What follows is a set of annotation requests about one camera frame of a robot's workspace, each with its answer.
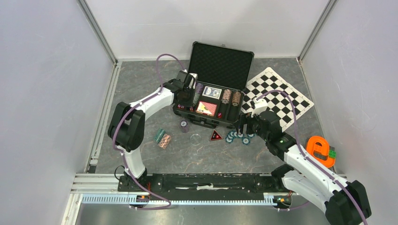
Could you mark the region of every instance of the case lid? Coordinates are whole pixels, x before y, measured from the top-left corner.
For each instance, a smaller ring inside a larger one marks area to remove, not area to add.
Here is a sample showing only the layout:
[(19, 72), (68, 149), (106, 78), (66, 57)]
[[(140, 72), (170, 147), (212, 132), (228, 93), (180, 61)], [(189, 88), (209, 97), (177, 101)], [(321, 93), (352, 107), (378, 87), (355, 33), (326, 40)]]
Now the case lid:
[(194, 42), (188, 73), (198, 74), (200, 82), (243, 90), (253, 58), (253, 52)]

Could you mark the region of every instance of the case handle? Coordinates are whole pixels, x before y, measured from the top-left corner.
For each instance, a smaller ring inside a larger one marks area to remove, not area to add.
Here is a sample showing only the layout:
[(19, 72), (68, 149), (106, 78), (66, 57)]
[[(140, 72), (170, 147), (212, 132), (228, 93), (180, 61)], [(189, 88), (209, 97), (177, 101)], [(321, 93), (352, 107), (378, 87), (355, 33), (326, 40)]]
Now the case handle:
[(212, 128), (212, 129), (217, 127), (217, 125), (214, 125), (214, 124), (201, 123), (201, 122), (198, 122), (198, 121), (195, 121), (192, 119), (190, 119), (190, 121), (191, 121), (191, 123), (193, 123), (195, 125), (202, 126), (202, 127), (207, 127), (207, 128)]

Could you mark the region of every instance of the green object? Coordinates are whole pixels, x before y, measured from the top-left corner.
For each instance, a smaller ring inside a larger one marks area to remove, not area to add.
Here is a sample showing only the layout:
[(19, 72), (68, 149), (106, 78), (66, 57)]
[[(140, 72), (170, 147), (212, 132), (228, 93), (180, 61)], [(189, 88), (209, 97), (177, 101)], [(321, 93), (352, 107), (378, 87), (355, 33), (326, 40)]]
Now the green object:
[(166, 133), (165, 130), (163, 130), (162, 128), (160, 128), (158, 130), (158, 133), (155, 135), (155, 137), (153, 138), (155, 140), (156, 143), (159, 144), (159, 142), (161, 142), (161, 139), (163, 138), (164, 134)]
[(329, 150), (329, 157), (330, 158), (336, 158), (336, 152), (333, 151), (333, 150), (334, 150), (333, 147), (331, 147), (330, 150)]

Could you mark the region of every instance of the poker chip stack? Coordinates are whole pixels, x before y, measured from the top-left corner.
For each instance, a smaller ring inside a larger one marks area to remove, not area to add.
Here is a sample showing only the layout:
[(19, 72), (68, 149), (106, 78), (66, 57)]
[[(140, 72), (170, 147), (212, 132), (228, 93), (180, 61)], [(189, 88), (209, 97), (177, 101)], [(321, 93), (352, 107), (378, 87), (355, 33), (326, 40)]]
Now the poker chip stack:
[(182, 120), (180, 122), (180, 128), (183, 133), (187, 133), (189, 131), (188, 122), (186, 120)]
[(168, 134), (165, 134), (159, 143), (159, 147), (166, 149), (168, 143), (170, 143), (170, 140), (171, 140), (171, 136)]
[(196, 83), (195, 87), (195, 94), (193, 95), (193, 104), (196, 105), (198, 103), (200, 94), (202, 93), (203, 90), (203, 84), (201, 83)]
[(163, 130), (162, 128), (160, 128), (158, 130), (158, 133), (153, 138), (157, 144), (159, 144), (159, 142), (161, 142), (161, 140), (162, 140), (163, 136), (165, 135), (165, 133), (166, 133), (166, 131)]
[(224, 94), (222, 95), (222, 99), (221, 99), (221, 102), (222, 102), (223, 104), (228, 104), (228, 102), (230, 102), (231, 93), (232, 93), (232, 91), (229, 90), (229, 89), (226, 89), (226, 90), (224, 91)]
[(240, 92), (235, 92), (234, 96), (232, 97), (232, 105), (233, 106), (238, 106), (240, 102)]

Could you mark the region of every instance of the checkered mat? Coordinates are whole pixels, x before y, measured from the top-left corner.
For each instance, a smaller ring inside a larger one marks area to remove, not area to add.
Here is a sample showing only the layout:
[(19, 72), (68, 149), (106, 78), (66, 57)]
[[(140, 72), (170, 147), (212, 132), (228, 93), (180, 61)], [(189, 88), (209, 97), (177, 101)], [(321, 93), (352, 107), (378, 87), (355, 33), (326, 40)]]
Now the checkered mat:
[[(270, 90), (281, 90), (289, 95), (293, 101), (297, 119), (314, 105), (312, 101), (287, 83), (273, 69), (268, 67), (247, 82), (246, 89), (243, 92), (245, 96), (243, 97), (242, 112), (251, 113), (254, 110), (252, 100)], [(269, 109), (276, 112), (281, 118), (282, 131), (285, 131), (293, 124), (293, 112), (291, 111), (289, 101), (277, 92), (265, 96), (265, 99), (267, 100)]]

